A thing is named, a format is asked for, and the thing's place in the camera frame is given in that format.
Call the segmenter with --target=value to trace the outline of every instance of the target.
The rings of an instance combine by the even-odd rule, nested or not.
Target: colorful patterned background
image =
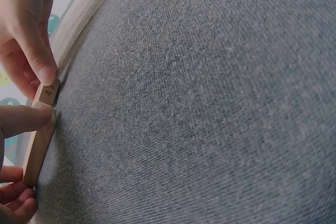
[[[65,10],[68,8],[71,0],[54,0],[54,5],[51,10],[49,19],[48,33],[49,36],[53,33],[58,25],[58,22]],[[27,99],[9,80],[0,65],[0,105],[25,105]],[[14,136],[5,140],[5,162],[4,165],[12,165],[16,157],[16,146],[18,136]]]

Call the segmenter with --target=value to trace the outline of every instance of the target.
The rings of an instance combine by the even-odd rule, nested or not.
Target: wooden stick
[[[56,113],[53,112],[50,122],[41,130],[30,134],[26,157],[23,164],[23,182],[28,186],[36,186],[40,170],[48,150],[56,126]]]
[[[74,0],[65,12],[50,40],[59,75],[71,57],[69,50],[84,29],[89,19],[96,12],[103,0]],[[59,80],[51,86],[40,86],[32,106],[53,106],[59,87]],[[32,132],[28,142],[24,161],[24,183],[35,186],[43,164],[44,157],[55,129],[55,115],[43,129]]]
[[[52,106],[60,81],[58,79],[50,86],[40,85],[33,106]],[[56,126],[56,113],[53,112],[50,122],[38,131],[31,132],[23,163],[23,182],[28,186],[36,186],[37,179],[42,168],[43,160],[53,136]]]

